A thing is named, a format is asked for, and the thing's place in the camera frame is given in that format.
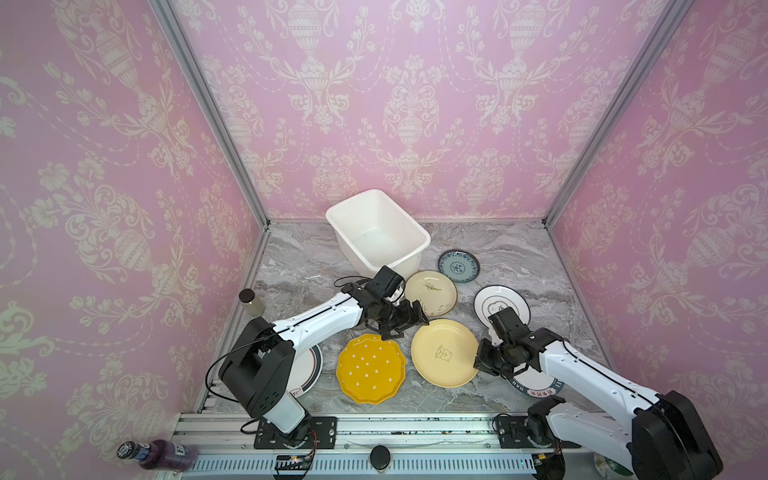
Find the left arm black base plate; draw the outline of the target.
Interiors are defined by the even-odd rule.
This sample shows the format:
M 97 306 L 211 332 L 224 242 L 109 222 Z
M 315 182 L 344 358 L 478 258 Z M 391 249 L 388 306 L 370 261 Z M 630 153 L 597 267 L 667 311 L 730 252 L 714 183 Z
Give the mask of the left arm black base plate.
M 256 450 L 276 449 L 333 449 L 336 443 L 338 418 L 308 415 L 296 429 L 282 432 L 273 424 L 262 421 L 256 430 Z

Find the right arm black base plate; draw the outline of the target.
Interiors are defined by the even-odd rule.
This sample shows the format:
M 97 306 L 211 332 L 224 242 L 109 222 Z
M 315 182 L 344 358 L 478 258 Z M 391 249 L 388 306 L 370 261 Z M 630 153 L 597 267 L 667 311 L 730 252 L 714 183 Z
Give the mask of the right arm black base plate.
M 579 444 L 555 440 L 543 420 L 524 415 L 501 413 L 491 420 L 491 428 L 502 449 L 578 449 Z

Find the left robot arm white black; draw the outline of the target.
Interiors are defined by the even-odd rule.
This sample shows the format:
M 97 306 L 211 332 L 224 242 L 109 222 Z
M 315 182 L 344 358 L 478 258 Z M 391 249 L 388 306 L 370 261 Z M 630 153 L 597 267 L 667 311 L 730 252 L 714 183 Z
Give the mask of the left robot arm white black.
M 384 266 L 374 277 L 347 282 L 330 300 L 294 317 L 274 323 L 262 317 L 250 320 L 230 351 L 213 362 L 230 392 L 227 399 L 287 438 L 305 439 L 312 416 L 287 388 L 295 358 L 360 324 L 383 340 L 427 325 L 421 304 L 400 296 L 404 284 L 401 275 Z

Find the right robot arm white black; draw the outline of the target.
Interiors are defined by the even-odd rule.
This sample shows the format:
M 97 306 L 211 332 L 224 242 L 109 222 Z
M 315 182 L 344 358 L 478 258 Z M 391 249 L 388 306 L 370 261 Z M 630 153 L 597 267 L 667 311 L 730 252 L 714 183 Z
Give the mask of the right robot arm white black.
M 489 321 L 501 341 L 480 343 L 476 369 L 506 380 L 535 370 L 564 382 L 602 410 L 586 412 L 557 395 L 538 401 L 525 420 L 534 445 L 578 444 L 639 479 L 713 479 L 723 472 L 713 440 L 683 394 L 661 394 L 622 377 L 551 330 L 530 330 L 511 307 Z

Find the white plate green cloud emblem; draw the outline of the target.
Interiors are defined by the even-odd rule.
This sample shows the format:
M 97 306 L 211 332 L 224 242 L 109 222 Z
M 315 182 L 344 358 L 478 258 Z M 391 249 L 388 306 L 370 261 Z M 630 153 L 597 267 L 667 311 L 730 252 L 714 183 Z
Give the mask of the white plate green cloud emblem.
M 490 316 L 506 308 L 512 308 L 523 324 L 531 320 L 528 302 L 516 290 L 503 285 L 490 285 L 482 288 L 473 299 L 473 307 L 478 320 L 491 328 Z

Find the pale yellow round plate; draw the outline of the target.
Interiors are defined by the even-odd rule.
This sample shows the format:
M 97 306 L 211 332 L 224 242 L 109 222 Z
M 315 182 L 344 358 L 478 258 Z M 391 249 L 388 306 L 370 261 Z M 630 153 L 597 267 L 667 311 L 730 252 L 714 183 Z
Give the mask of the pale yellow round plate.
M 415 333 L 411 359 L 429 383 L 446 389 L 458 388 L 475 378 L 478 340 L 463 324 L 448 319 L 431 321 Z

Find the yellow scalloped dotted plate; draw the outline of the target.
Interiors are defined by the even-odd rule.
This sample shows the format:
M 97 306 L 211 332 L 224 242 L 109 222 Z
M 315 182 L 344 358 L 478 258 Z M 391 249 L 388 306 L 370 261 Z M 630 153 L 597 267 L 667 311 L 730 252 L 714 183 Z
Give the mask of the yellow scalloped dotted plate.
M 379 405 L 399 392 L 406 378 L 406 359 L 395 341 L 361 335 L 341 351 L 336 377 L 341 391 L 355 403 Z

